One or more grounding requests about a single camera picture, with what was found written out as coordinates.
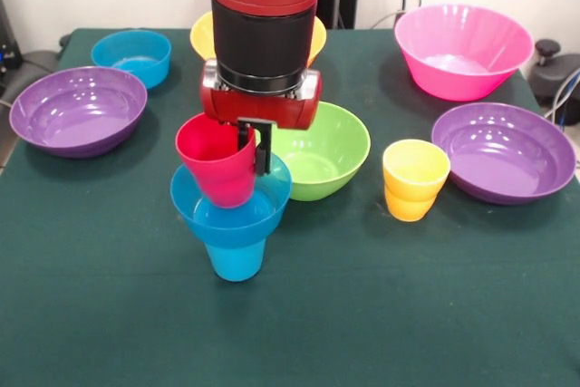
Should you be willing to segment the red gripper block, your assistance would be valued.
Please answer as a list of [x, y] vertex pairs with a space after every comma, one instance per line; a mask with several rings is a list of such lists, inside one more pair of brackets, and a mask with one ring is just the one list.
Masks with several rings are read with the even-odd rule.
[[[307, 130], [314, 121], [322, 91], [322, 75], [315, 70], [303, 72], [299, 86], [285, 94], [251, 94], [235, 90], [218, 75], [218, 61], [205, 61], [200, 78], [200, 101], [203, 111], [212, 120], [237, 123], [237, 150], [249, 142], [245, 122], [273, 122], [280, 129]], [[255, 173], [270, 172], [271, 126], [255, 126], [260, 141], [256, 145]]]

